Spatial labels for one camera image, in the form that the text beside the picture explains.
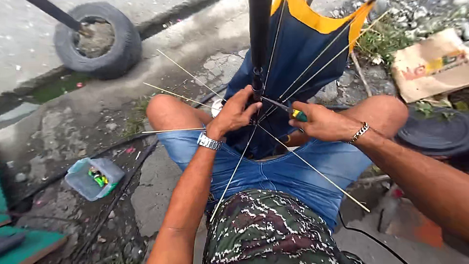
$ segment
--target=knee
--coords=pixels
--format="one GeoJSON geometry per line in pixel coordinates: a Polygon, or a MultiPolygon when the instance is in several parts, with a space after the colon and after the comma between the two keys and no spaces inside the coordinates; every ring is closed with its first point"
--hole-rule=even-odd
{"type": "Polygon", "coordinates": [[[407,106],[399,99],[391,95],[375,95],[367,99],[376,106],[378,111],[387,113],[391,119],[399,127],[404,126],[408,118],[407,106]]]}
{"type": "Polygon", "coordinates": [[[150,123],[161,120],[161,118],[167,116],[168,111],[174,111],[176,103],[178,102],[176,98],[167,94],[157,94],[153,96],[148,102],[146,109],[146,115],[150,123]]]}

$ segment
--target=yellow screwdriver handle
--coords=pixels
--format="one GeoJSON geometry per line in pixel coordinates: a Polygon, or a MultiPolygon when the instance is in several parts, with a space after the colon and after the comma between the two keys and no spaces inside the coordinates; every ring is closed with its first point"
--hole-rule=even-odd
{"type": "Polygon", "coordinates": [[[298,111],[296,109],[293,109],[292,116],[300,122],[307,122],[308,121],[308,118],[306,117],[306,115],[303,112],[298,111]]]}

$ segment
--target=denim shorts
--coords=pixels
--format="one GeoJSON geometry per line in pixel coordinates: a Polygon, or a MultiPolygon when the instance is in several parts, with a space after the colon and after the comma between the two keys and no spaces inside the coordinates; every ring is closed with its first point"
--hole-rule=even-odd
{"type": "MultiPolygon", "coordinates": [[[[169,157],[181,170],[195,154],[201,131],[171,131],[158,134],[169,157]]],[[[323,142],[311,139],[295,152],[335,184],[345,189],[371,165],[371,160],[355,146],[343,142],[323,142]]],[[[210,192],[214,201],[207,203],[213,209],[225,190],[241,155],[227,146],[217,152],[212,170],[210,192]]],[[[293,195],[314,210],[333,229],[343,193],[315,172],[297,156],[284,156],[256,162],[243,158],[224,196],[247,189],[270,189],[293,195]]]]}

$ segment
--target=camouflage shirt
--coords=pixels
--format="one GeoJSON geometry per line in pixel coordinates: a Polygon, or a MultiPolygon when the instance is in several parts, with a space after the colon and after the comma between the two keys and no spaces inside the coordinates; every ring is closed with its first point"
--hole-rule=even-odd
{"type": "Polygon", "coordinates": [[[220,206],[208,228],[203,262],[363,264],[339,251],[321,217],[291,195],[271,190],[240,192],[220,206]]]}

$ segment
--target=black round lid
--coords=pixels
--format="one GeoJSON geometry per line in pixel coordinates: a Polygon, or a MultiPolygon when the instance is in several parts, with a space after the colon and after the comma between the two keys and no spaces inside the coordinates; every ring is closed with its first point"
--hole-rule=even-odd
{"type": "Polygon", "coordinates": [[[454,109],[435,107],[426,117],[409,106],[409,118],[397,138],[426,155],[457,155],[469,150],[469,116],[454,109]]]}

